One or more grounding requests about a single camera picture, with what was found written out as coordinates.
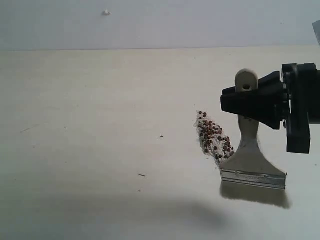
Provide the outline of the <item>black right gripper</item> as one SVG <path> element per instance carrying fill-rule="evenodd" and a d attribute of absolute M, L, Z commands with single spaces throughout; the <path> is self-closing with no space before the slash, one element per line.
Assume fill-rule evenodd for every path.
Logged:
<path fill-rule="evenodd" d="M 320 123 L 320 71 L 315 63 L 282 65 L 260 79 L 253 71 L 239 71 L 235 86 L 220 97 L 221 110 L 256 120 L 279 130 L 285 120 L 286 151 L 309 153 L 310 125 Z"/>

